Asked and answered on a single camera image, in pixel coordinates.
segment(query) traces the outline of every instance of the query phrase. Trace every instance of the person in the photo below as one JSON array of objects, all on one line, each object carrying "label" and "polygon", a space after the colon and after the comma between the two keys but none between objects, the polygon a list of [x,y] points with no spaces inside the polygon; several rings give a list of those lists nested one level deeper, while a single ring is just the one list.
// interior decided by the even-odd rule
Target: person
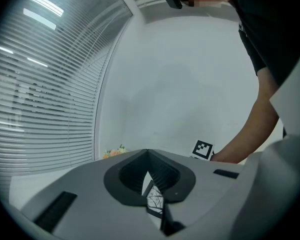
[{"label": "person", "polygon": [[211,158],[239,163],[267,140],[278,122],[270,98],[300,58],[300,0],[180,1],[190,7],[228,1],[240,18],[239,36],[258,78],[258,95],[242,130]]}]

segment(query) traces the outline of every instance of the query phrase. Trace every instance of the black slot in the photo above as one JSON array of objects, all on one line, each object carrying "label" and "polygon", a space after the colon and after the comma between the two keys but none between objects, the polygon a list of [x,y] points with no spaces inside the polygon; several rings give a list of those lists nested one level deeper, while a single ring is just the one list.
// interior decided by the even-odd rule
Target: black slot
[{"label": "black slot", "polygon": [[228,177],[228,178],[231,178],[231,179],[236,179],[239,176],[239,173],[237,173],[237,172],[232,172],[232,171],[228,171],[228,170],[221,170],[221,169],[217,169],[213,173],[224,176],[224,177]]},{"label": "black slot", "polygon": [[69,209],[77,195],[69,192],[62,192],[42,214],[34,221],[43,230],[51,233],[66,211]]}]

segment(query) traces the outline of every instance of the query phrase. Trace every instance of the ceiling light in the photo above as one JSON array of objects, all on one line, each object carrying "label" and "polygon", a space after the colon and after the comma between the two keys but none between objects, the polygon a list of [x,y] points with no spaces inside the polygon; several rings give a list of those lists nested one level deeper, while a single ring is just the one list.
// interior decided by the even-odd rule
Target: ceiling light
[{"label": "ceiling light", "polygon": [[41,66],[44,66],[44,67],[48,67],[46,64],[43,64],[43,63],[41,63],[41,62],[39,62],[39,61],[36,61],[36,60],[34,60],[34,59],[32,59],[32,58],[27,58],[29,61],[31,61],[31,62],[34,62],[34,63],[37,63],[37,64],[39,64],[39,65],[41,65]]},{"label": "ceiling light", "polygon": [[3,48],[1,46],[0,46],[0,50],[5,51],[5,52],[10,53],[10,54],[14,54],[14,52],[12,50],[8,50],[8,49]]},{"label": "ceiling light", "polygon": [[35,19],[36,21],[46,25],[50,29],[55,30],[57,25],[52,23],[50,20],[47,20],[46,18],[40,16],[39,14],[34,13],[33,11],[30,11],[26,8],[23,8],[23,14],[29,16],[32,19]]},{"label": "ceiling light", "polygon": [[50,2],[49,0],[32,0],[32,1],[35,1],[39,5],[47,8],[48,10],[55,13],[59,17],[61,17],[62,14],[64,14],[64,10],[62,10],[60,7],[56,6],[54,3]]}]

